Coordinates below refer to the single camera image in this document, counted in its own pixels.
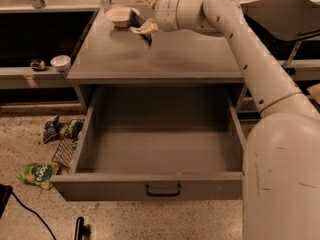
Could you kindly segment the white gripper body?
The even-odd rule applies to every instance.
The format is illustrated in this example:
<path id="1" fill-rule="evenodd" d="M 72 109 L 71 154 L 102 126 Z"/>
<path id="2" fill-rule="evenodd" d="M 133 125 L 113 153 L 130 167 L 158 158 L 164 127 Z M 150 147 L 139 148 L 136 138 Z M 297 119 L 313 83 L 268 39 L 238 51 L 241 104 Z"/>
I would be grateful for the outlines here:
<path id="1" fill-rule="evenodd" d="M 155 20 L 161 30 L 166 32 L 179 29 L 177 8 L 180 0 L 158 0 L 155 6 Z"/>

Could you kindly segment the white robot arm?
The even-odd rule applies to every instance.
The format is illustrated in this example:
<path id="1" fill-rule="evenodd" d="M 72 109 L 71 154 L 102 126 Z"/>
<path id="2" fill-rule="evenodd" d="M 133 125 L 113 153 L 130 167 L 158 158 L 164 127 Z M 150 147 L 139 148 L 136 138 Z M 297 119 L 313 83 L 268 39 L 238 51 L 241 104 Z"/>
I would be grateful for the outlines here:
<path id="1" fill-rule="evenodd" d="M 202 27 L 228 42 L 261 116 L 242 165 L 243 240 L 320 240 L 320 114 L 245 20 L 239 0 L 137 0 L 139 34 Z"/>

